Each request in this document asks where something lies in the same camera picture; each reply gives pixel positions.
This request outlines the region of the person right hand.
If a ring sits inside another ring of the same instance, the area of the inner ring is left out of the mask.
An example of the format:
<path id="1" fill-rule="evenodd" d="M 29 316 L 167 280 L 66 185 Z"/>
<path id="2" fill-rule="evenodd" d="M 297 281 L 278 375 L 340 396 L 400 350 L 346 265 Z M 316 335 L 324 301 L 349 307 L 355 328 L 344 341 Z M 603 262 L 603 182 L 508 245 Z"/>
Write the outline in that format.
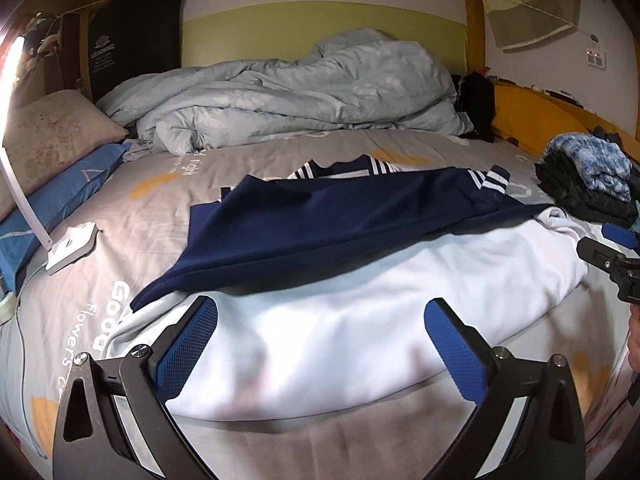
<path id="1" fill-rule="evenodd" d="M 640 307 L 638 304 L 630 306 L 628 330 L 628 361 L 631 368 L 640 373 Z"/>

